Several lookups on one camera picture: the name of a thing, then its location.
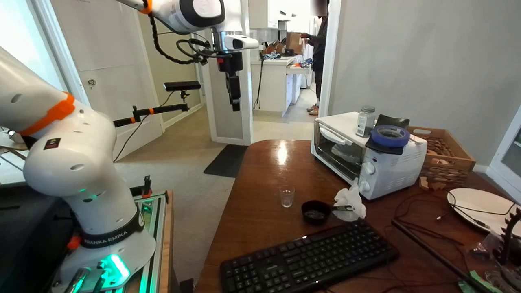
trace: toaster oven door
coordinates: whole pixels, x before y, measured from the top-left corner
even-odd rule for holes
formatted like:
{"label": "toaster oven door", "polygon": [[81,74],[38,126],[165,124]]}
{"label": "toaster oven door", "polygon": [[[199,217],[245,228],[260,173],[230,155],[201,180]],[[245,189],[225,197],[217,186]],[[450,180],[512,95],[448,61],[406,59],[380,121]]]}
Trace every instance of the toaster oven door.
{"label": "toaster oven door", "polygon": [[338,168],[343,178],[356,181],[361,176],[365,149],[320,121],[317,121],[313,134],[317,155]]}

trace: black keyboard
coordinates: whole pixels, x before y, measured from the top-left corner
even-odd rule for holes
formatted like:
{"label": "black keyboard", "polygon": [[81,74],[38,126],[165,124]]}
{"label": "black keyboard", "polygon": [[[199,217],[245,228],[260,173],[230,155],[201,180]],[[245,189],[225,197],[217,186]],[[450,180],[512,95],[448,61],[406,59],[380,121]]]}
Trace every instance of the black keyboard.
{"label": "black keyboard", "polygon": [[222,264],[227,293],[313,292],[385,266],[398,250],[359,220]]}

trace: bowl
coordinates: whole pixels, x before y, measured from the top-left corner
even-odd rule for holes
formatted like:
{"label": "bowl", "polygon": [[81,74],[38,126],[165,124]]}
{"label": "bowl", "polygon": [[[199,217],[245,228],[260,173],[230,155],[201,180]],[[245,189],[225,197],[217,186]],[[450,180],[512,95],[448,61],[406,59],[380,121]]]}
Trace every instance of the bowl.
{"label": "bowl", "polygon": [[331,207],[321,201],[310,201],[302,206],[304,219],[310,225],[323,225],[331,215]]}

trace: bottle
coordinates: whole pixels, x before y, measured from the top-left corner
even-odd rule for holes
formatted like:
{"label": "bottle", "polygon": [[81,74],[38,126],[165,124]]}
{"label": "bottle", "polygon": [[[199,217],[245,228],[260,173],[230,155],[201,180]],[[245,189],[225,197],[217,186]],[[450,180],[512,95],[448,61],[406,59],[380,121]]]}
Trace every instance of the bottle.
{"label": "bottle", "polygon": [[375,129],[375,121],[375,108],[364,106],[359,113],[357,136],[370,137],[372,131]]}

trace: brown table surface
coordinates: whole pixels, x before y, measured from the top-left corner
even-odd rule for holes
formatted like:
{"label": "brown table surface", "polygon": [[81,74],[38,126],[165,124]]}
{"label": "brown table surface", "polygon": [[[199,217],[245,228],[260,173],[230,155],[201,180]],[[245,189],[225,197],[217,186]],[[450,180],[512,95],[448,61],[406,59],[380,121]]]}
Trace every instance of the brown table surface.
{"label": "brown table surface", "polygon": [[[224,261],[344,224],[334,215],[323,227],[310,227],[302,220],[300,206],[304,202],[323,201],[333,206],[336,194],[349,188],[348,183],[312,157],[310,144],[307,140],[264,140],[248,149],[198,284],[198,292],[222,290],[221,264]],[[284,209],[276,196],[276,189],[282,183],[295,186],[297,202],[292,209]],[[501,194],[478,175],[471,175],[458,188]],[[400,250],[401,258],[331,285],[330,290],[336,293],[348,290],[387,292],[393,287],[408,285],[414,292],[460,292],[457,287],[460,277],[391,224],[400,215],[406,222],[460,241],[461,246],[416,233],[458,269],[466,271],[470,267],[483,272],[486,266],[470,256],[470,250],[483,241],[488,233],[458,217],[447,204],[447,193],[413,186],[374,202],[365,201],[367,222]]]}

